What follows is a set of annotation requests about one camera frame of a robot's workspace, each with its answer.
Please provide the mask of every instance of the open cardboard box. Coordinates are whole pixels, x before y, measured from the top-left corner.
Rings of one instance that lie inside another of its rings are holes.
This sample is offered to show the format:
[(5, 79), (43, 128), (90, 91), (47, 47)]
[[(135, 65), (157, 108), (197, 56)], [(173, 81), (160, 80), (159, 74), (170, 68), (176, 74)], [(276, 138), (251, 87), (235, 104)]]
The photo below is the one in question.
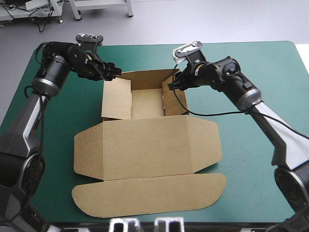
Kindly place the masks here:
[[(194, 174), (221, 160), (218, 126), (183, 115), (167, 86), (171, 75), (127, 72), (104, 83), (104, 122), (75, 136), (75, 172), (105, 180), (73, 189), (85, 213), (106, 218), (199, 209), (223, 193), (224, 175)], [(177, 94), (187, 105), (185, 92)]]

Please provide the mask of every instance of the cable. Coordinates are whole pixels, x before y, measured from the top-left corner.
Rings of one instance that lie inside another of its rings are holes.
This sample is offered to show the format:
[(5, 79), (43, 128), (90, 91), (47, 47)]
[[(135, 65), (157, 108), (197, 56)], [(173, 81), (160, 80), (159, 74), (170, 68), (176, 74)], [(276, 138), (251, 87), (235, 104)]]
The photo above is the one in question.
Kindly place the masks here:
[(294, 132), (295, 134), (298, 134), (299, 136), (305, 138), (305, 139), (308, 139), (309, 140), (309, 137), (296, 131), (295, 129), (293, 129), (292, 127), (290, 127), (288, 124), (272, 117), (272, 116), (269, 116), (269, 115), (266, 115), (266, 114), (263, 114), (263, 113), (259, 113), (259, 112), (254, 112), (252, 111), (251, 109), (247, 109), (246, 111), (234, 111), (234, 112), (225, 112), (225, 113), (218, 113), (218, 114), (208, 114), (208, 115), (205, 115), (205, 114), (198, 114), (198, 113), (194, 113), (192, 112), (191, 110), (188, 110), (184, 104), (180, 101), (180, 99), (178, 98), (177, 94), (176, 94), (176, 91), (174, 89), (174, 79), (175, 79), (175, 70), (177, 68), (177, 64), (175, 65), (174, 69), (173, 69), (173, 74), (172, 74), (172, 88), (173, 88), (173, 92), (174, 92), (174, 95), (177, 99), (177, 101), (179, 102), (179, 104), (182, 106), (183, 109), (185, 109), (187, 111), (187, 113), (191, 113), (193, 115), (197, 115), (197, 116), (221, 116), (221, 115), (231, 115), (231, 114), (246, 114), (246, 115), (249, 115), (249, 114), (256, 114), (256, 115), (261, 115), (261, 116), (264, 116), (264, 117), (267, 117), (269, 119), (272, 119), (278, 123), (280, 123), (281, 125), (285, 126), (287, 129), (289, 129), (290, 131)]
[(186, 110), (187, 113), (193, 114), (193, 115), (197, 115), (197, 116), (204, 116), (204, 117), (209, 117), (209, 116), (221, 116), (221, 115), (233, 115), (233, 114), (244, 114), (245, 112), (242, 111), (233, 111), (233, 112), (224, 112), (224, 113), (218, 113), (218, 114), (199, 114), (199, 113), (194, 113), (191, 110), (189, 110), (188, 108), (186, 108), (184, 106), (184, 104), (180, 101), (180, 99), (178, 98), (175, 88), (174, 88), (174, 79), (175, 79), (175, 70), (177, 68), (178, 64), (175, 65), (174, 69), (173, 69), (173, 74), (172, 74), (172, 88), (173, 88), (173, 92), (174, 95), (177, 99), (177, 101), (179, 102), (179, 104), (182, 106), (183, 109)]
[(251, 111), (251, 110), (248, 111), (248, 112), (245, 112), (245, 114), (256, 114), (256, 115), (261, 115), (261, 116), (270, 118), (270, 119), (272, 119), (272, 120), (274, 120), (274, 121), (280, 123), (281, 125), (285, 126), (287, 129), (291, 130), (291, 131), (294, 132), (295, 134), (298, 134), (298, 135), (300, 135), (301, 137), (304, 137), (305, 139), (308, 139), (308, 140), (309, 140), (309, 137), (308, 137), (308, 136), (306, 136), (306, 135), (304, 135), (304, 134), (302, 134), (302, 133), (296, 131), (295, 129), (293, 129), (292, 127), (290, 127), (288, 124), (286, 124), (286, 123), (284, 123), (284, 122), (282, 122), (282, 121), (280, 121), (280, 120), (278, 120), (278, 119), (276, 119), (276, 118), (274, 118), (274, 117), (272, 117), (272, 116), (269, 116), (269, 115), (266, 115), (266, 114), (263, 114), (263, 113), (259, 113), (259, 112), (254, 112), (254, 111)]
[(15, 19), (15, 18), (11, 15), (11, 13), (8, 11), (8, 9), (5, 8), (5, 6), (4, 6), (3, 3), (1, 3), (1, 6), (5, 9), (5, 11), (9, 14), (9, 16), (10, 16), (12, 19)]

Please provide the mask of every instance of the black cable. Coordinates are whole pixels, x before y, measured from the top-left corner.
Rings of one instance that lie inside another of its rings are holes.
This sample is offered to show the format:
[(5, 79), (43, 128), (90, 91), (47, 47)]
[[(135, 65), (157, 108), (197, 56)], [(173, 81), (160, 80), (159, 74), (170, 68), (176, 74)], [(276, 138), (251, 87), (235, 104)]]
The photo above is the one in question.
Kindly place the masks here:
[(270, 118), (270, 119), (272, 119), (272, 120), (274, 120), (274, 121), (280, 123), (281, 125), (285, 126), (287, 129), (291, 130), (291, 131), (294, 132), (295, 134), (298, 134), (299, 136), (304, 137), (305, 139), (308, 139), (308, 140), (309, 140), (309, 137), (308, 137), (308, 136), (306, 136), (306, 135), (304, 135), (304, 134), (302, 134), (302, 133), (296, 131), (295, 129), (293, 129), (292, 127), (290, 127), (288, 124), (286, 124), (286, 123), (284, 123), (284, 122), (282, 122), (282, 121), (280, 121), (280, 120), (278, 120), (278, 119), (276, 119), (276, 118), (274, 118), (274, 117), (272, 117), (272, 116), (269, 116), (269, 115), (266, 115), (266, 114), (263, 114), (263, 113), (260, 113), (260, 112), (254, 112), (254, 111), (251, 111), (251, 110), (248, 111), (248, 112), (246, 112), (245, 114), (256, 114), (256, 115), (261, 115), (261, 116)]
[(175, 70), (177, 68), (178, 64), (175, 65), (174, 69), (173, 69), (173, 74), (172, 74), (172, 88), (173, 88), (173, 92), (174, 95), (177, 99), (177, 101), (179, 102), (179, 104), (182, 106), (183, 109), (186, 110), (187, 113), (193, 114), (193, 115), (197, 115), (197, 116), (204, 116), (204, 117), (209, 117), (209, 116), (221, 116), (221, 115), (233, 115), (233, 114), (244, 114), (245, 112), (242, 111), (232, 111), (232, 112), (224, 112), (224, 113), (217, 113), (217, 114), (199, 114), (199, 113), (194, 113), (193, 111), (189, 110), (188, 108), (186, 108), (184, 106), (184, 104), (180, 101), (180, 99), (178, 98), (175, 88), (174, 88), (174, 79), (175, 79)]
[(49, 4), (48, 4), (48, 7), (49, 7), (49, 10), (50, 10), (50, 13), (49, 13), (48, 16), (47, 16), (47, 21), (46, 21), (46, 22), (44, 23), (44, 25), (43, 25), (43, 29), (41, 29), (41, 27), (40, 27), (40, 25), (38, 24), (38, 22), (35, 22), (35, 21), (34, 21), (34, 24), (38, 27), (40, 33), (42, 33), (43, 31), (45, 31), (45, 28), (46, 28), (46, 25), (47, 25), (47, 24), (52, 23), (52, 22), (50, 22), (50, 17), (52, 16), (52, 14), (53, 14), (53, 12), (54, 12), (54, 8), (53, 8), (53, 7), (51, 8)]
[(263, 114), (263, 113), (259, 113), (259, 112), (254, 112), (252, 111), (251, 109), (247, 109), (246, 111), (234, 111), (234, 112), (225, 112), (225, 113), (218, 113), (218, 114), (208, 114), (208, 115), (205, 115), (205, 114), (198, 114), (198, 113), (194, 113), (192, 112), (191, 110), (188, 110), (184, 104), (180, 101), (180, 99), (178, 98), (177, 94), (176, 94), (176, 91), (174, 89), (174, 79), (175, 79), (175, 70), (177, 68), (177, 64), (175, 65), (174, 69), (173, 69), (173, 74), (172, 74), (172, 88), (173, 88), (173, 92), (174, 92), (174, 95), (177, 99), (177, 101), (179, 102), (179, 104), (182, 106), (183, 109), (185, 109), (187, 111), (187, 113), (191, 113), (193, 115), (197, 115), (197, 116), (221, 116), (221, 115), (231, 115), (231, 114), (256, 114), (256, 115), (261, 115), (261, 116), (264, 116), (264, 117), (267, 117), (269, 119), (272, 119), (278, 123), (280, 123), (281, 125), (285, 126), (287, 129), (289, 129), (290, 131), (294, 132), (295, 134), (298, 134), (299, 136), (305, 138), (305, 139), (308, 139), (309, 140), (309, 137), (296, 131), (295, 129), (293, 129), (292, 127), (290, 127), (288, 124), (272, 117), (272, 116), (269, 116), (269, 115), (266, 115), (266, 114)]
[(12, 18), (12, 19), (15, 19), (11, 13), (8, 11), (8, 9), (5, 8), (5, 6), (1, 3), (1, 6), (5, 9), (5, 11), (9, 14), (9, 16)]

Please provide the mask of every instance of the cardboard box flap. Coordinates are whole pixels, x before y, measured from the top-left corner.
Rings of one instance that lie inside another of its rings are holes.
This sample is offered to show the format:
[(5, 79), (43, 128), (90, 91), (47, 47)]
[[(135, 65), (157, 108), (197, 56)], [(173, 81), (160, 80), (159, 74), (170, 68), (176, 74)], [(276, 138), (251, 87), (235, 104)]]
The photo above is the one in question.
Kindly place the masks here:
[(103, 123), (74, 137), (74, 171), (78, 174), (104, 179)]
[(131, 81), (116, 77), (104, 82), (102, 113), (105, 118), (131, 119)]
[(216, 123), (192, 116), (106, 121), (75, 136), (75, 171), (102, 180), (193, 174), (221, 158)]
[[(169, 89), (168, 84), (172, 82), (172, 76), (162, 82), (163, 102), (165, 108), (165, 116), (183, 115), (186, 114), (186, 110), (177, 101), (174, 92)], [(187, 108), (187, 99), (185, 91), (175, 90), (179, 100)]]
[(131, 81), (131, 90), (155, 89), (162, 88), (161, 83), (169, 78), (172, 72), (173, 69), (124, 72), (121, 78)]
[(188, 174), (79, 185), (72, 196), (86, 214), (111, 218), (201, 209), (214, 204), (225, 185), (222, 174)]
[(193, 116), (187, 120), (194, 172), (218, 163), (222, 159), (218, 125)]
[(104, 180), (192, 174), (186, 117), (104, 122)]

